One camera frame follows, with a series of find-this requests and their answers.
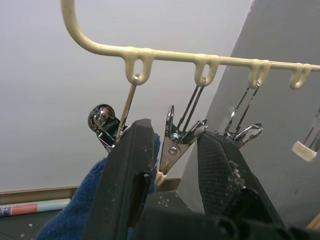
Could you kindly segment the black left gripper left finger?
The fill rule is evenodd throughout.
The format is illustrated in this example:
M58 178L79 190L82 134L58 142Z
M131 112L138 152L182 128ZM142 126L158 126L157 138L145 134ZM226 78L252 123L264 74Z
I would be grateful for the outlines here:
M135 121L107 157L88 215L86 239L127 239L144 209L154 153L151 120Z

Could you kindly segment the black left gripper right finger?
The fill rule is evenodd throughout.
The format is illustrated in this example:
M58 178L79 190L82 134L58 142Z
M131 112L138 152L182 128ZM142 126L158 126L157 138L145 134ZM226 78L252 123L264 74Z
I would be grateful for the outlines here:
M206 131L197 140L197 163L205 215L285 226L235 143Z

